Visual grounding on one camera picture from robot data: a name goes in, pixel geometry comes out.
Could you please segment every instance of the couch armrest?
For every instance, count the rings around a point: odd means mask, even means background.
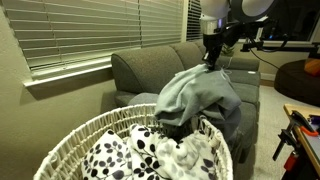
[[[258,71],[260,61],[257,59],[243,59],[237,57],[220,56],[217,65],[226,69]]]
[[[125,91],[116,91],[114,95],[114,101],[117,107],[128,106],[131,99],[133,99],[137,94],[125,92]]]

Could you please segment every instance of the laundry basket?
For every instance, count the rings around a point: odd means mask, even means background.
[[[35,180],[82,179],[81,163],[87,151],[108,129],[121,138],[129,136],[129,127],[134,123],[147,126],[162,133],[170,133],[173,126],[159,123],[154,117],[155,104],[141,104],[114,109],[99,115],[73,130],[44,158],[34,175]],[[222,133],[206,119],[195,117],[182,128],[191,134],[201,129],[214,142],[216,156],[216,179],[233,179],[232,160]]]

